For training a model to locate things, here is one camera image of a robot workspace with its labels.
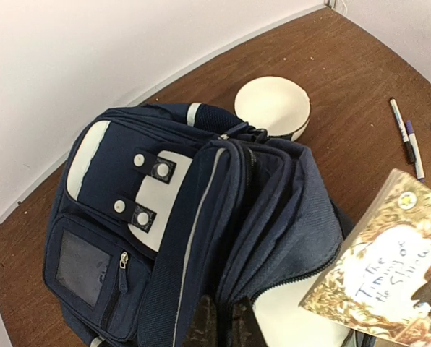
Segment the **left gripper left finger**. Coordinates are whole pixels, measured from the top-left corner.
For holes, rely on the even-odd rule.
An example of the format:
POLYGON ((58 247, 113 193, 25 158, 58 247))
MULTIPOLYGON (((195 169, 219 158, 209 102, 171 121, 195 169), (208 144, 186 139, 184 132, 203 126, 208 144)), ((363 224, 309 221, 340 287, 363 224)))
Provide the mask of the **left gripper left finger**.
POLYGON ((199 300, 192 323, 184 338, 184 347, 216 347, 217 309, 213 300, 204 295, 199 300))

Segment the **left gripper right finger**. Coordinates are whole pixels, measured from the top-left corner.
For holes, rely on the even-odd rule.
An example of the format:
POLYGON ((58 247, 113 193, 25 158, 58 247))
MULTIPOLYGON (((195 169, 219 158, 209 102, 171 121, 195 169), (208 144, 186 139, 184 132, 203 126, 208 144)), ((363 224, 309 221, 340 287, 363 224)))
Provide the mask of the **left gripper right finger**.
POLYGON ((235 303, 232 314, 232 346, 267 347, 248 298, 235 303))

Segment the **navy blue student backpack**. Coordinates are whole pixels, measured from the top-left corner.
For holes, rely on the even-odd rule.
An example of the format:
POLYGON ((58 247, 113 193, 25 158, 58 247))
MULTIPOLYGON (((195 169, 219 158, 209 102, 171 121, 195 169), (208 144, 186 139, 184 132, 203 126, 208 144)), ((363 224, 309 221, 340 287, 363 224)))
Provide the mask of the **navy blue student backpack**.
POLYGON ((69 153, 43 279, 86 346, 184 346, 204 295, 217 346, 243 298, 267 346, 373 346, 298 307, 352 228, 304 145, 203 103, 111 108, 69 153))

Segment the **pink illustrated paperback book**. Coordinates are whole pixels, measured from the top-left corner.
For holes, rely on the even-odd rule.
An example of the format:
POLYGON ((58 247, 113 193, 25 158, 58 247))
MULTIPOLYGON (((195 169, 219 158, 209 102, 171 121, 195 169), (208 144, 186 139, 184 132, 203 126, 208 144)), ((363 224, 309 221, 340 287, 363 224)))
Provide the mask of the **pink illustrated paperback book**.
POLYGON ((394 169, 302 308, 404 346, 431 346, 431 189, 394 169))

